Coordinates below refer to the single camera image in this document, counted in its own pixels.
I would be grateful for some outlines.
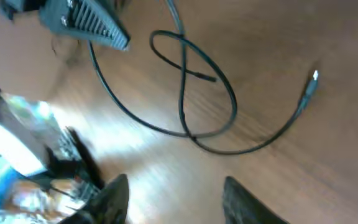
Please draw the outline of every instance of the black cable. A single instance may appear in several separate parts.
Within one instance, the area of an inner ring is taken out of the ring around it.
[[[107,84],[107,81],[104,78],[104,76],[103,76],[103,74],[102,74],[102,72],[100,70],[99,63],[98,63],[98,61],[96,59],[92,43],[89,40],[88,41],[89,54],[90,54],[93,66],[95,68],[96,74],[98,75],[103,87],[106,89],[106,91],[108,92],[108,94],[112,98],[112,100],[115,102],[115,104],[117,104],[118,107],[120,109],[122,109],[122,111],[126,115],[128,115],[130,118],[132,118],[133,120],[137,121],[138,123],[150,128],[150,129],[153,129],[154,131],[158,131],[160,133],[164,133],[164,134],[171,135],[171,136],[176,136],[176,137],[181,137],[181,138],[190,138],[190,140],[193,141],[197,146],[199,146],[203,150],[211,152],[213,154],[219,154],[219,155],[228,156],[228,155],[239,155],[239,154],[245,154],[245,153],[249,153],[249,152],[254,152],[254,151],[258,150],[258,149],[261,149],[261,148],[269,145],[270,143],[274,142],[274,140],[279,138],[294,123],[294,121],[297,119],[297,117],[299,117],[299,115],[301,114],[302,110],[306,107],[311,95],[313,94],[313,92],[315,91],[315,89],[317,87],[318,73],[314,77],[314,79],[312,79],[310,81],[310,83],[308,85],[308,90],[309,91],[305,92],[305,94],[303,95],[303,97],[301,98],[301,100],[300,100],[300,102],[298,104],[298,107],[296,108],[295,112],[292,114],[290,119],[284,124],[284,126],[282,128],[280,128],[272,137],[270,137],[265,142],[263,142],[263,143],[261,143],[261,144],[259,144],[257,146],[254,146],[252,148],[238,150],[238,151],[220,151],[220,150],[217,150],[217,149],[213,149],[213,148],[211,148],[209,146],[206,146],[202,142],[199,142],[199,139],[201,139],[201,138],[209,138],[209,137],[213,137],[213,136],[217,136],[219,134],[222,134],[225,131],[227,131],[233,125],[234,120],[235,120],[236,115],[237,115],[236,95],[235,95],[234,90],[232,89],[232,87],[231,87],[231,85],[229,83],[229,80],[226,78],[226,76],[224,75],[222,70],[218,67],[218,65],[208,55],[206,55],[199,47],[197,47],[194,43],[190,42],[189,40],[187,40],[185,38],[185,30],[183,28],[182,21],[179,18],[179,15],[177,13],[177,10],[176,10],[176,7],[175,7],[173,1],[172,0],[167,0],[167,4],[168,4],[168,6],[170,8],[170,12],[172,14],[172,17],[173,17],[173,20],[175,22],[175,25],[176,25],[177,29],[179,30],[179,34],[176,34],[176,33],[173,33],[173,32],[167,31],[167,30],[156,30],[156,31],[152,32],[151,35],[150,35],[150,48],[164,62],[167,62],[171,66],[181,70],[181,82],[180,82],[180,94],[179,94],[179,100],[178,100],[178,108],[179,108],[180,122],[181,122],[181,125],[182,125],[182,127],[183,127],[185,132],[184,133],[179,133],[179,132],[176,132],[176,131],[170,131],[170,130],[167,130],[167,129],[157,127],[155,125],[152,125],[152,124],[144,121],[143,119],[140,119],[138,116],[136,116],[131,111],[129,111],[119,101],[118,97],[112,92],[112,90],[110,89],[109,85]],[[176,39],[176,40],[180,41],[180,43],[181,43],[181,66],[173,63],[168,58],[164,57],[155,48],[155,46],[154,46],[154,37],[158,36],[158,35],[170,37],[170,38],[173,38],[173,39]],[[216,131],[212,131],[212,132],[208,132],[208,133],[201,133],[201,134],[193,134],[193,133],[191,133],[191,131],[189,130],[189,128],[187,126],[186,118],[185,118],[185,112],[184,112],[184,108],[183,108],[184,96],[185,96],[185,87],[186,87],[186,74],[189,73],[189,74],[194,75],[194,76],[196,76],[198,78],[202,78],[204,80],[208,80],[208,81],[211,81],[211,82],[216,81],[216,79],[213,78],[213,77],[204,75],[202,73],[193,72],[193,71],[190,71],[190,70],[188,70],[186,68],[186,61],[187,61],[186,49],[187,49],[187,47],[189,47],[191,50],[193,50],[209,66],[211,66],[211,68],[218,75],[219,79],[223,82],[227,92],[229,93],[231,106],[232,106],[231,115],[230,115],[229,120],[227,121],[227,123],[223,127],[221,127],[220,129],[218,129]]]

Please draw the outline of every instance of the wooden floor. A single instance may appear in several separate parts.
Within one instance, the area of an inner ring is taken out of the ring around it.
[[[308,71],[320,86],[284,137],[243,156],[219,157],[187,139],[151,131],[109,99],[89,58],[62,71],[56,116],[87,140],[106,180],[129,176],[129,223],[224,223],[224,178],[232,175],[290,223],[358,223],[358,1],[177,1],[188,38],[226,73],[239,102],[234,127],[205,142],[250,147],[291,115]],[[181,131],[180,72],[149,49],[155,29],[173,30],[163,1],[132,1],[122,15],[128,52],[99,49],[111,88],[135,114]],[[179,61],[179,44],[157,48]],[[193,53],[192,70],[212,74]],[[220,127],[229,111],[221,83],[189,77],[186,115],[194,132]]]

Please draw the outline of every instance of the cable plug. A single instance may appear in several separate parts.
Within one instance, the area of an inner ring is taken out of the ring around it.
[[[303,110],[306,108],[306,106],[308,106],[311,96],[314,94],[314,92],[317,89],[318,77],[319,77],[318,71],[315,70],[313,77],[309,80],[309,83],[308,83],[307,87],[305,88],[305,91],[303,92],[303,96],[302,96],[301,100],[299,101],[299,104],[298,104],[299,109]]]

